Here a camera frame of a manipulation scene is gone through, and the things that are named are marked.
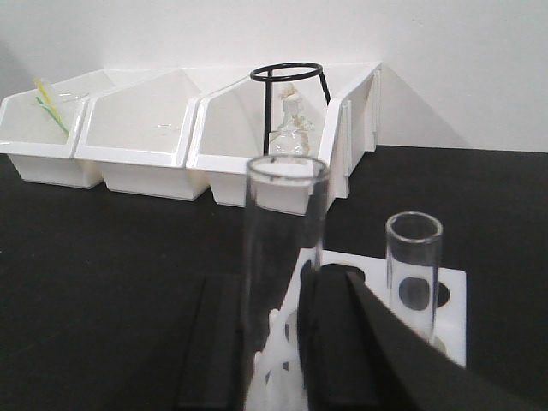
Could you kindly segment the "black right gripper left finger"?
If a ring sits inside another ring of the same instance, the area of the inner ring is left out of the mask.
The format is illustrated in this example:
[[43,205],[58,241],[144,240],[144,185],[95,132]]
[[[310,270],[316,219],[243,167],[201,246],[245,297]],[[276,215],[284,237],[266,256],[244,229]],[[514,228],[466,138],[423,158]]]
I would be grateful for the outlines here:
[[176,396],[178,410],[237,410],[241,396],[238,277],[204,278]]

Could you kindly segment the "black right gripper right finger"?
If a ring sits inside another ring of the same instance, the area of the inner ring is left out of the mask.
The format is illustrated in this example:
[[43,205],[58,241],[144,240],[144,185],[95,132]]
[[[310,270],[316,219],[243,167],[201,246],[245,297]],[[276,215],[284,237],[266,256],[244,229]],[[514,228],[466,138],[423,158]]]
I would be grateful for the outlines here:
[[547,305],[503,306],[503,287],[472,283],[467,367],[403,325],[354,271],[301,273],[298,336],[314,410],[544,410]]

